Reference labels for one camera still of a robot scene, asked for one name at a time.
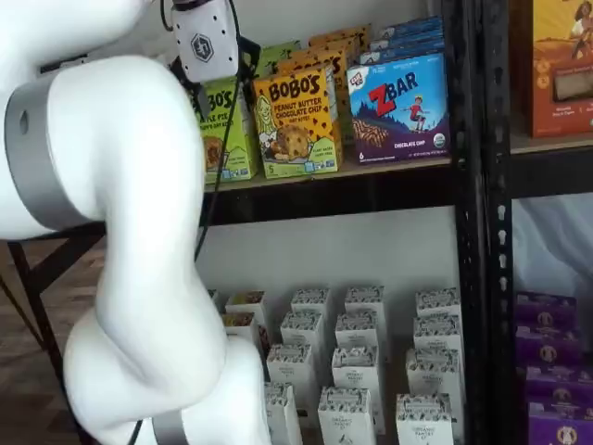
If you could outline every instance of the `child illustration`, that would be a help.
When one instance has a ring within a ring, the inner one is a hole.
[[[416,122],[416,132],[421,132],[423,130],[424,123],[426,122],[424,114],[429,114],[429,111],[423,110],[422,103],[423,97],[421,95],[417,95],[414,98],[414,105],[411,105],[409,108],[404,108],[404,111],[410,112],[410,120]]]

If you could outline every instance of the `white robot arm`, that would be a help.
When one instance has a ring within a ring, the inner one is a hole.
[[[257,350],[227,339],[194,265],[204,155],[185,91],[141,57],[37,77],[129,31],[148,3],[2,6],[0,238],[107,223],[96,304],[64,357],[72,410],[100,443],[128,444],[144,420],[138,445],[269,445]]]

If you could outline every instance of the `cereal bar box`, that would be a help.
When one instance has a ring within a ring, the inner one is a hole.
[[[343,152],[333,69],[309,68],[253,84],[266,177],[337,172]]]
[[[353,67],[347,78],[360,163],[448,154],[442,53]]]

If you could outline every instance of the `green bobo's box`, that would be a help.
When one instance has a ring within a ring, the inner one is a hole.
[[[222,154],[224,131],[233,102],[234,78],[208,83],[206,93],[210,103],[210,114],[202,120],[198,114],[200,130],[204,139],[206,158],[206,184],[214,184]],[[239,88],[233,123],[229,132],[221,180],[243,181],[251,179],[258,171],[258,145],[255,125]]]

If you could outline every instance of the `bobo's box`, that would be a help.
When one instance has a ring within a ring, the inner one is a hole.
[[[200,121],[206,158],[206,184],[214,184],[224,145],[224,132],[233,102],[234,79],[224,79],[206,85],[210,103],[208,118]],[[237,105],[224,153],[222,181],[251,179],[258,171],[258,144],[255,124],[247,109],[243,88],[239,88]]]
[[[372,421],[376,434],[385,434],[383,374],[377,349],[338,348],[332,360],[334,382],[339,388],[367,388],[371,393]]]
[[[360,163],[446,156],[445,59],[441,53],[348,70]]]
[[[266,177],[337,172],[343,151],[332,68],[279,74],[253,84]]]
[[[265,384],[268,428],[273,445],[303,445],[293,391],[289,384]]]
[[[582,362],[581,335],[577,330],[518,325],[515,348],[517,363],[578,365]]]
[[[368,389],[324,388],[319,402],[324,445],[375,445]]]
[[[593,409],[570,403],[529,403],[529,445],[593,443]]]
[[[582,366],[528,366],[525,379],[527,397],[593,402],[593,368]]]
[[[576,299],[517,292],[515,319],[521,323],[572,329],[576,327]]]

